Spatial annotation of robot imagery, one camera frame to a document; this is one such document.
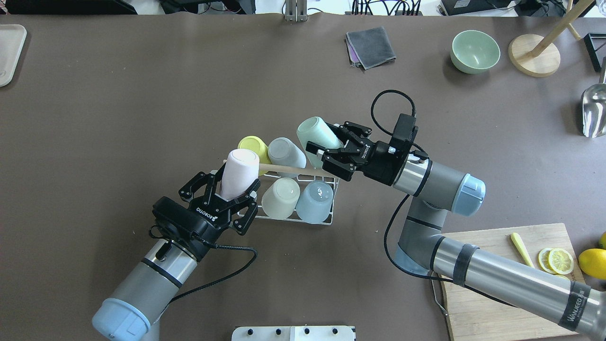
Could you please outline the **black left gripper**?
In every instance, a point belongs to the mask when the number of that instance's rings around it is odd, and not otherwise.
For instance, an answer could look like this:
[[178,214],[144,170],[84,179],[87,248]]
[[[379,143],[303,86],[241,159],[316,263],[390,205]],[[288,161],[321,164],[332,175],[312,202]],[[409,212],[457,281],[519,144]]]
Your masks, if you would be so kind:
[[[230,201],[223,197],[212,197],[223,172],[199,172],[179,190],[182,201],[188,203],[189,220],[182,229],[182,238],[195,241],[216,242],[221,233],[229,227],[232,215],[245,209],[244,216],[233,220],[233,228],[238,235],[245,235],[256,214],[256,191],[260,180],[256,179],[245,190],[244,194]],[[203,196],[194,197],[195,192],[205,186]]]

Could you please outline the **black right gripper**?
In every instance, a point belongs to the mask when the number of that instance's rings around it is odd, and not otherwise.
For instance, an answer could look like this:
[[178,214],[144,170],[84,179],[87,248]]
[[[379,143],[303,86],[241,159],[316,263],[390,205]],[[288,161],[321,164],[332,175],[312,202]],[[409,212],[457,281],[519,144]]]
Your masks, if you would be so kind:
[[[321,168],[344,181],[351,181],[353,173],[358,170],[366,177],[379,183],[391,186],[405,163],[411,142],[396,142],[392,147],[385,142],[373,143],[368,139],[372,129],[346,121],[342,125],[331,125],[342,148],[327,148],[314,142],[306,144],[306,151],[319,157]],[[370,151],[366,158],[362,155],[367,149]]]

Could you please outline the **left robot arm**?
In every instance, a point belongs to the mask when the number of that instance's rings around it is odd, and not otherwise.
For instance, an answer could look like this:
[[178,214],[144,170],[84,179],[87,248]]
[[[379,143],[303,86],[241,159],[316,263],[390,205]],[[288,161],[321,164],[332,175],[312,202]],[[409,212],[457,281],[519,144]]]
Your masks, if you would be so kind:
[[217,243],[230,227],[244,235],[258,212],[255,179],[234,199],[227,201],[216,188],[223,183],[223,168],[197,173],[180,188],[183,207],[169,197],[153,205],[154,228],[159,235],[153,248],[102,302],[92,319],[95,329],[111,341],[140,341],[149,334],[197,264],[212,249],[234,250]]

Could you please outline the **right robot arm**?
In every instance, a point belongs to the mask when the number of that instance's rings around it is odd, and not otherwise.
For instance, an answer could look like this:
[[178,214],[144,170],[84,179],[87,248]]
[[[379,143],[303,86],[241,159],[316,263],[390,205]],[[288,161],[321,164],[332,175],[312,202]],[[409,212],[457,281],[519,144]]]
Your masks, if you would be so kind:
[[322,169],[343,181],[355,171],[410,196],[400,238],[389,246],[408,274],[438,279],[446,306],[463,300],[462,287],[521,308],[594,341],[605,339],[605,293],[584,283],[562,223],[444,233],[446,216],[476,213],[486,187],[448,168],[414,145],[418,128],[405,115],[389,142],[372,142],[369,127],[328,125],[313,118],[302,146]]

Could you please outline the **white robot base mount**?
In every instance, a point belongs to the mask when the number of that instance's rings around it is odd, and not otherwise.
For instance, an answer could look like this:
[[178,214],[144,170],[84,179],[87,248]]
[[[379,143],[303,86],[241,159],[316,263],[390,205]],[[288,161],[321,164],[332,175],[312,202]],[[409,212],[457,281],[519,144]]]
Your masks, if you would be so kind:
[[232,333],[232,341],[355,341],[354,326],[241,326]]

